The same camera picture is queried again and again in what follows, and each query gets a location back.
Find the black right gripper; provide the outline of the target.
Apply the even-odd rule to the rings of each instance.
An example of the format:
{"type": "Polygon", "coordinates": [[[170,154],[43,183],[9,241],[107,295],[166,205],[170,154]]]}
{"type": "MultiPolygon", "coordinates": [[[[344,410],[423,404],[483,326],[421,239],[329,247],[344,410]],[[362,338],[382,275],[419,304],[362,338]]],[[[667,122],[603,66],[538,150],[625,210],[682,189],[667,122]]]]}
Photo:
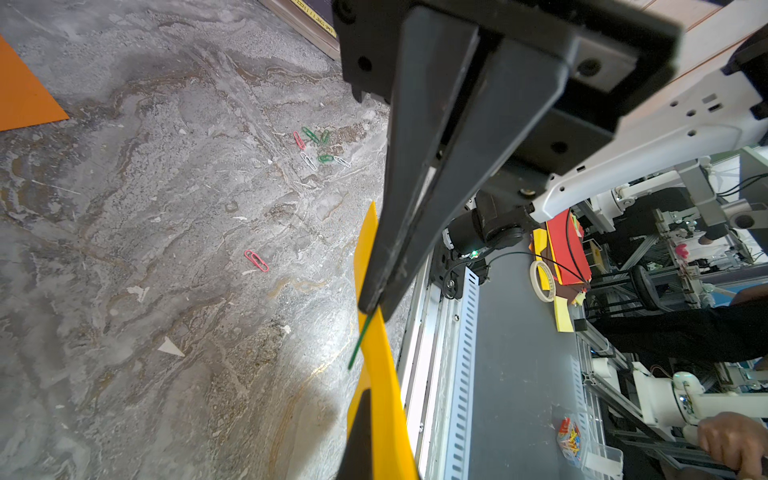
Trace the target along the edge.
{"type": "Polygon", "coordinates": [[[345,80],[391,108],[358,299],[386,320],[473,193],[507,171],[513,194],[538,196],[546,175],[605,147],[671,77],[681,37],[617,1],[336,1],[332,12],[345,80]]]}

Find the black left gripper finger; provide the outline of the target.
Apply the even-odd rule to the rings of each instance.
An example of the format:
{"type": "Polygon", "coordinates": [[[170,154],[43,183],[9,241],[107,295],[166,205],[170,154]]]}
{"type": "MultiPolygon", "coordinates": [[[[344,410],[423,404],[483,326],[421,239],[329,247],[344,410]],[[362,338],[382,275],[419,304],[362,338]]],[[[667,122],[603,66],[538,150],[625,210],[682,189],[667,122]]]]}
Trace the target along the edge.
{"type": "Polygon", "coordinates": [[[373,478],[371,390],[362,391],[337,472],[337,480],[373,478]]]}

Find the yellow paper document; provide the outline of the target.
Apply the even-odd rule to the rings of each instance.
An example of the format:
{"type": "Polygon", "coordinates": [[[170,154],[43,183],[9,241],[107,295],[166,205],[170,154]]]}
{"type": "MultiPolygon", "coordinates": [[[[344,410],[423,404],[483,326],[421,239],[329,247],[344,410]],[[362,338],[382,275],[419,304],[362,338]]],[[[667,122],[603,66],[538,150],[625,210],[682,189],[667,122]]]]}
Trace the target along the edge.
{"type": "MultiPolygon", "coordinates": [[[[359,332],[366,314],[358,314],[359,332]]],[[[372,479],[417,479],[400,384],[381,309],[375,315],[356,360],[362,369],[347,409],[346,442],[363,390],[371,390],[372,479]]]]}

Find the pink paperclip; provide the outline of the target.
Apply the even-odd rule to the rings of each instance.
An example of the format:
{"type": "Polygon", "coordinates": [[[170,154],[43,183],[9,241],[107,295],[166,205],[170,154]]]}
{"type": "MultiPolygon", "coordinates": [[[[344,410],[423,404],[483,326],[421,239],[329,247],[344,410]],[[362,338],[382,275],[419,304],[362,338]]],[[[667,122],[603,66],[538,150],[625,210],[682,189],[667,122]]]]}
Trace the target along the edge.
{"type": "Polygon", "coordinates": [[[293,132],[293,139],[300,150],[304,151],[306,149],[306,144],[297,131],[293,132]]]}

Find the silver paperclip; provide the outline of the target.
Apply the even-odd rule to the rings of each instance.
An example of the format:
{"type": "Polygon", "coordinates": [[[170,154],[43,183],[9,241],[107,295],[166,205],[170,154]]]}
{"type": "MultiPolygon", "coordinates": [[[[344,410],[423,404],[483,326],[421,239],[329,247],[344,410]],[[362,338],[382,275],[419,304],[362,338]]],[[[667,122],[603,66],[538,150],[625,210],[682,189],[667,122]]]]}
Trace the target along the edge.
{"type": "Polygon", "coordinates": [[[317,170],[317,166],[315,165],[314,161],[311,159],[311,157],[304,151],[300,152],[300,157],[304,161],[304,163],[313,171],[317,170]]]}

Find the red paperclip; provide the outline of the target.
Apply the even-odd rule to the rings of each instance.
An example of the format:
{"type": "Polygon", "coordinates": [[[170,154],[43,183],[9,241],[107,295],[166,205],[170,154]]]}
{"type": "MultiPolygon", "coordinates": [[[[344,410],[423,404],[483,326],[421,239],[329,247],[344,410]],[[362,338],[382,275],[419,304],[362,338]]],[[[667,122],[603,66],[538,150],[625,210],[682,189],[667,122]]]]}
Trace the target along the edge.
{"type": "Polygon", "coordinates": [[[252,250],[246,250],[244,252],[244,257],[252,264],[254,265],[258,270],[262,272],[269,272],[270,267],[269,265],[254,251],[252,250]]]}

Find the orange paper document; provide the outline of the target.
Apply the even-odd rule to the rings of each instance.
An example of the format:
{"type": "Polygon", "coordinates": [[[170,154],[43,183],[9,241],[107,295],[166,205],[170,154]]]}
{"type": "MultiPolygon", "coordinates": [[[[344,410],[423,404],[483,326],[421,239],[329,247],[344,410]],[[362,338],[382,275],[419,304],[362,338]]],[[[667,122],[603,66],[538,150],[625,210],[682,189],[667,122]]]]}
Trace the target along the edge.
{"type": "Polygon", "coordinates": [[[2,132],[68,120],[69,116],[1,38],[2,132]]]}

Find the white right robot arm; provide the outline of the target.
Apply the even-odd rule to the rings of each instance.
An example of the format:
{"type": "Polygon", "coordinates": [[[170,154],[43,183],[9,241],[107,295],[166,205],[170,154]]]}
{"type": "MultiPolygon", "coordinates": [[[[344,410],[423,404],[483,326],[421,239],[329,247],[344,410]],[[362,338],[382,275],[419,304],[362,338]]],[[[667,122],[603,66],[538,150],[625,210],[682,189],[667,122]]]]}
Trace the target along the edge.
{"type": "Polygon", "coordinates": [[[383,206],[358,310],[387,319],[449,222],[513,245],[640,176],[767,139],[767,6],[725,66],[674,93],[683,28],[617,1],[336,1],[344,79],[390,108],[383,206]]]}

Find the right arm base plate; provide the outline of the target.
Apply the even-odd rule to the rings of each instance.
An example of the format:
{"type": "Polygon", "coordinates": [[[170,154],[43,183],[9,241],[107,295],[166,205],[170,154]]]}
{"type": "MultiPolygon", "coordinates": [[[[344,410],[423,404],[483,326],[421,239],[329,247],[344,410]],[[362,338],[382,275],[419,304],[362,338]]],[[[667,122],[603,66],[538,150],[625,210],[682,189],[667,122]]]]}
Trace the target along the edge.
{"type": "Polygon", "coordinates": [[[480,245],[471,248],[467,253],[461,253],[445,228],[429,262],[429,282],[436,285],[446,299],[460,299],[463,295],[466,268],[480,275],[480,283],[487,278],[487,251],[486,245],[480,245]]]}

